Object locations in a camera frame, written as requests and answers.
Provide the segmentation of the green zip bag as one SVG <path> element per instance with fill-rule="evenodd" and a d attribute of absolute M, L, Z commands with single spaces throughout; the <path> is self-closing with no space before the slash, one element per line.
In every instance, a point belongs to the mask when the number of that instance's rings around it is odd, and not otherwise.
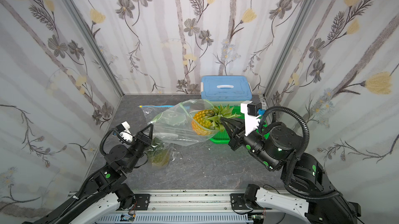
<path fill-rule="evenodd" d="M 193 121 L 194 115 L 201 110 L 212 109 L 213 104 L 208 100 L 196 99 L 188 100 L 178 103 L 183 107 L 188 108 L 188 114 L 191 120 L 181 125 L 169 125 L 166 123 L 151 123 L 153 124 L 153 136 L 161 139 L 162 141 L 170 144 L 176 144 L 181 146 L 189 146 L 198 144 L 211 139 L 217 133 L 212 132 L 210 136 L 197 135 L 192 129 L 191 122 Z"/>

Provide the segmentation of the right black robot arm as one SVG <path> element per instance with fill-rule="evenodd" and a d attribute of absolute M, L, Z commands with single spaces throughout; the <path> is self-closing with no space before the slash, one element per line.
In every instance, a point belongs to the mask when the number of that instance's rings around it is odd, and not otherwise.
<path fill-rule="evenodd" d="M 318 160 L 305 152 L 310 132 L 305 120 L 295 111 L 273 106 L 265 110 L 255 129 L 245 121 L 221 118 L 235 151 L 245 147 L 268 171 L 281 171 L 287 195 L 249 184 L 243 202 L 250 212 L 275 209 L 302 219 L 308 224 L 356 224 L 361 206 L 349 202 L 329 180 Z"/>

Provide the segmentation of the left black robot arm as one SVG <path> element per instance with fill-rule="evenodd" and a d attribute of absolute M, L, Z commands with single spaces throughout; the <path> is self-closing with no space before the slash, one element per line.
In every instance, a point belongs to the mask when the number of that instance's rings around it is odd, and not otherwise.
<path fill-rule="evenodd" d="M 113 210 L 129 209 L 137 203 L 125 180 L 139 168 L 139 160 L 153 140 L 153 124 L 135 135 L 127 123 L 110 129 L 102 138 L 99 152 L 105 165 L 90 174 L 72 197 L 36 221 L 38 224 L 93 223 Z"/>

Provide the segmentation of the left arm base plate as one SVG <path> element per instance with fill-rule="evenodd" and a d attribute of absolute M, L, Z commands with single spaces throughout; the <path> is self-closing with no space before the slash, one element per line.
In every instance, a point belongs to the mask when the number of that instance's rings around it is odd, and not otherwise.
<path fill-rule="evenodd" d="M 148 210 L 150 194 L 131 194 L 122 199 L 118 210 Z"/>

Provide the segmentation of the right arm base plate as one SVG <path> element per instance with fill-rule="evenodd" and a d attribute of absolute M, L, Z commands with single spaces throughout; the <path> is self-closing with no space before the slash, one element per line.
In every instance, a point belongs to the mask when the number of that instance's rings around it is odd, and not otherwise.
<path fill-rule="evenodd" d="M 231 208 L 235 211 L 250 211 L 250 210 L 261 210 L 259 206 L 255 206 L 251 203 L 247 203 L 244 199 L 243 193 L 232 193 L 230 194 Z"/>

